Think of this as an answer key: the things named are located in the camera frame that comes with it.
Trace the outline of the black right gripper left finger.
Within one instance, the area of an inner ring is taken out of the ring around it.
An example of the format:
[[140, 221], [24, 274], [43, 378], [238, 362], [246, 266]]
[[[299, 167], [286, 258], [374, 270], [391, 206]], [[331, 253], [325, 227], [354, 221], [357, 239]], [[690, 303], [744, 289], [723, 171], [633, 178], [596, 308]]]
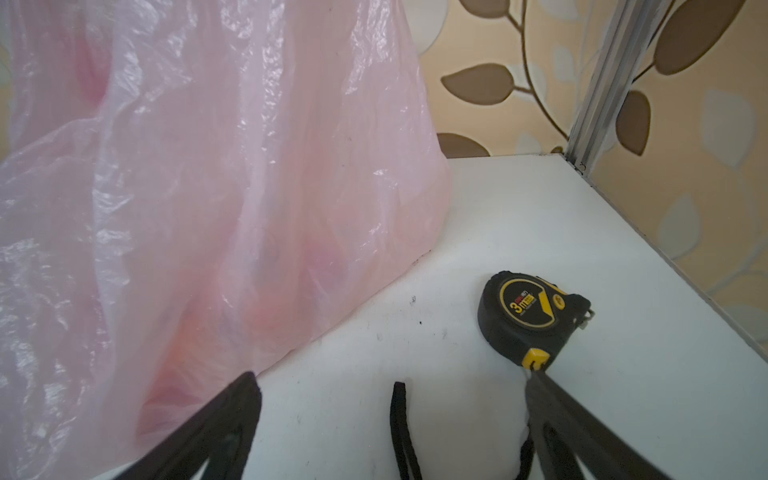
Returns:
[[262, 408], [256, 375], [246, 371], [118, 480], [239, 480], [252, 448]]

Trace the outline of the pink plastic bag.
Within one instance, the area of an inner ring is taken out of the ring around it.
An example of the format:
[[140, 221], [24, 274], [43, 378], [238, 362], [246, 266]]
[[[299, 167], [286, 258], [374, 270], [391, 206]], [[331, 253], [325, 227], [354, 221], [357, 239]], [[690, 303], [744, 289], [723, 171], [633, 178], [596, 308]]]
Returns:
[[5, 1], [1, 475], [87, 479], [430, 251], [399, 1]]

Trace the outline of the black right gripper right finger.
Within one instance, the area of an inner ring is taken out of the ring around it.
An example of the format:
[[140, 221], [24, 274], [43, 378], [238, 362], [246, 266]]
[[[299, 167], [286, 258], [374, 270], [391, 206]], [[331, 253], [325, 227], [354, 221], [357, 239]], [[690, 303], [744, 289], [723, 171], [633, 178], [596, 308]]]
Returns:
[[524, 477], [535, 459], [546, 479], [666, 479], [667, 474], [608, 429], [542, 371], [526, 383], [529, 413]]

